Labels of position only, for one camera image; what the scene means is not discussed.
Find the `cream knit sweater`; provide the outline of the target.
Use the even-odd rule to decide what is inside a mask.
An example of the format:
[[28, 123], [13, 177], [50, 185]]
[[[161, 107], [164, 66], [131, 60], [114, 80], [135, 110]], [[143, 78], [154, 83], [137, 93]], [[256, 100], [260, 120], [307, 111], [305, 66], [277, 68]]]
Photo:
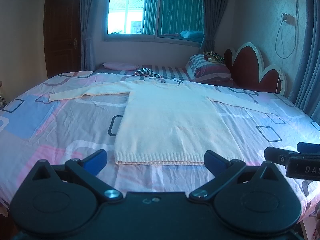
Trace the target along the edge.
[[268, 108], [195, 83], [120, 81], [51, 94], [50, 101], [128, 95], [114, 143], [118, 165], [201, 165], [207, 150], [240, 153], [217, 108], [268, 114]]

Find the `patterned pastel bed quilt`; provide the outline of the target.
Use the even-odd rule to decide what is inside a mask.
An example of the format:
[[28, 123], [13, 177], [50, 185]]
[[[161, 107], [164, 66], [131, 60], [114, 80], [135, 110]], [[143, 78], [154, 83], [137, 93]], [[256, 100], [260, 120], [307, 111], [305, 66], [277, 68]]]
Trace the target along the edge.
[[[114, 82], [135, 82], [137, 76], [105, 73], [68, 73], [53, 77], [12, 100], [1, 110], [1, 214], [9, 209], [18, 187], [40, 159], [63, 164], [85, 158], [96, 150], [108, 153], [99, 178], [121, 192], [189, 193], [208, 182], [212, 174], [202, 165], [124, 165], [114, 160], [114, 142], [125, 112], [126, 94], [84, 96], [50, 101], [51, 94]], [[195, 84], [262, 105], [270, 113], [214, 103], [232, 139], [219, 150], [226, 159], [248, 165], [264, 161], [265, 148], [295, 151], [300, 142], [319, 143], [319, 125], [287, 98], [265, 92]], [[236, 147], [235, 154], [226, 150]]]

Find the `blue curtain far right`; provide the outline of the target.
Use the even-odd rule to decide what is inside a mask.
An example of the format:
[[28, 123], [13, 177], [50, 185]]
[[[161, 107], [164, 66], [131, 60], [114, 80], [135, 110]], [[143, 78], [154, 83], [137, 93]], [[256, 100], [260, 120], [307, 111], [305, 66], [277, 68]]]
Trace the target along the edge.
[[306, 0], [304, 44], [289, 100], [319, 123], [319, 0]]

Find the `striped folded pillow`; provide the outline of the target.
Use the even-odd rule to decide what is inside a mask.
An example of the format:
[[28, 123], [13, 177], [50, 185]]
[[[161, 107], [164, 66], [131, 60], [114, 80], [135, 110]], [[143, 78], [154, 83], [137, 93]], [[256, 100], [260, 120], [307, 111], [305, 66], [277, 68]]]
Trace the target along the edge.
[[207, 61], [204, 54], [191, 56], [185, 65], [185, 69], [194, 82], [227, 87], [234, 85], [231, 72], [227, 66], [224, 63]]

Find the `red white heart headboard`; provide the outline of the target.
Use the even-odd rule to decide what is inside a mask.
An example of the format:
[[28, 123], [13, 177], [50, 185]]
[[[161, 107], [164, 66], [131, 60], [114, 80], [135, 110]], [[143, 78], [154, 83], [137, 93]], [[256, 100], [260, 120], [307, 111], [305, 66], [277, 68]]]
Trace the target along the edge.
[[276, 64], [266, 67], [260, 50], [253, 43], [244, 43], [238, 50], [228, 48], [223, 57], [236, 87], [285, 95], [285, 74]]

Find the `striped bed sheet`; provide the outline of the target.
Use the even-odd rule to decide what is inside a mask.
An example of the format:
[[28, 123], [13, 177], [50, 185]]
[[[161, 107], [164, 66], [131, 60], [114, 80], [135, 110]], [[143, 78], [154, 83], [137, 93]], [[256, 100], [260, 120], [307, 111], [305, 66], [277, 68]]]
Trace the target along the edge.
[[185, 68], [176, 68], [176, 67], [165, 67], [158, 65], [138, 65], [137, 69], [134, 70], [125, 70], [121, 68], [120, 70], [113, 70], [104, 67], [102, 63], [97, 70], [96, 73], [107, 73], [107, 74], [119, 74], [119, 75], [133, 75], [137, 70], [142, 68], [148, 68], [153, 72], [157, 73], [164, 79], [179, 79], [182, 81], [192, 81], [195, 82], [194, 78], [190, 77], [187, 70]]

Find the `pink flat pillow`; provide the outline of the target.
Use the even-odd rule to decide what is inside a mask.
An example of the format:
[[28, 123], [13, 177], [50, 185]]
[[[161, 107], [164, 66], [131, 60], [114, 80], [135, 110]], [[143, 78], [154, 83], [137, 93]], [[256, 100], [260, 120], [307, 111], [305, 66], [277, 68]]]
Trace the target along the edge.
[[106, 62], [103, 64], [103, 67], [110, 70], [124, 70], [124, 71], [139, 69], [139, 65], [121, 63], [121, 62]]

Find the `red black striped garment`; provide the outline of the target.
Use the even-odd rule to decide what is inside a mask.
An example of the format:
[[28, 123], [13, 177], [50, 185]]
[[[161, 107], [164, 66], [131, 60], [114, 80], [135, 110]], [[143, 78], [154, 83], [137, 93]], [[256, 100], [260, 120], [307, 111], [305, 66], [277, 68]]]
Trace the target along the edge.
[[162, 78], [161, 75], [159, 75], [158, 73], [154, 72], [150, 68], [140, 68], [140, 69], [136, 70], [133, 73], [133, 75], [134, 76], [148, 76], [148, 77]]

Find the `gold patterned bag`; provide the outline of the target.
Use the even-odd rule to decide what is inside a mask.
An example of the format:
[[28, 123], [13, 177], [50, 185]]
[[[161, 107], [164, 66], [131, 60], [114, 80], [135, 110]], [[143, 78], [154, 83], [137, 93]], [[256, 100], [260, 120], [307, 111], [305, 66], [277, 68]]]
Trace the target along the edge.
[[225, 64], [225, 59], [214, 51], [205, 51], [203, 54], [204, 59], [208, 62]]

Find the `dark wooden door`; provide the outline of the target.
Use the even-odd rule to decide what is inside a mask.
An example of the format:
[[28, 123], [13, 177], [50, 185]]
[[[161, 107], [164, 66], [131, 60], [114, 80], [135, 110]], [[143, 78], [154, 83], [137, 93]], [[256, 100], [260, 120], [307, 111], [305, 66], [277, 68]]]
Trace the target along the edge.
[[45, 0], [44, 54], [47, 76], [80, 70], [80, 0]]

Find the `window with teal curtain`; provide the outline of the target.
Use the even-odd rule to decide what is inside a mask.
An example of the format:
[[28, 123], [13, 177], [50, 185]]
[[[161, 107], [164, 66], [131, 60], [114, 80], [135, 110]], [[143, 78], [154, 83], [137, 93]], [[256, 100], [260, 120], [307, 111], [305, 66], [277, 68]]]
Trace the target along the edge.
[[105, 41], [155, 41], [200, 44], [201, 0], [106, 0]]

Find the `grey right window curtain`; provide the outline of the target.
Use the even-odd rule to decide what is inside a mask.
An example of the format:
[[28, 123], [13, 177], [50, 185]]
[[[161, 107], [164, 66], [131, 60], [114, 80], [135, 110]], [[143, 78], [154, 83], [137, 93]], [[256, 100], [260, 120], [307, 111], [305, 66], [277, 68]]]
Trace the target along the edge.
[[203, 40], [202, 51], [215, 49], [215, 38], [225, 13], [228, 0], [201, 0], [203, 13]]

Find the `grey left curtain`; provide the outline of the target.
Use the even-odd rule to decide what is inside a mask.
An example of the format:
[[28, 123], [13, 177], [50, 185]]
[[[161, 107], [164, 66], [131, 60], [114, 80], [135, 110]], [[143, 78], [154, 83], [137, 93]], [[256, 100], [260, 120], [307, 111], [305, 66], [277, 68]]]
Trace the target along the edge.
[[95, 71], [93, 34], [99, 0], [80, 0], [80, 34], [82, 71]]

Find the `wall power socket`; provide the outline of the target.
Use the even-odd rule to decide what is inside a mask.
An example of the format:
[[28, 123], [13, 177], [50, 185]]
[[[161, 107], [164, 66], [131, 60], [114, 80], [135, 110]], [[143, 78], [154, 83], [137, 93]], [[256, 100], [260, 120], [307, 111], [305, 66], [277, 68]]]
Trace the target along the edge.
[[292, 25], [292, 26], [295, 26], [296, 25], [296, 19], [294, 16], [288, 14], [288, 13], [282, 13], [282, 18], [281, 20], [288, 24], [288, 25]]

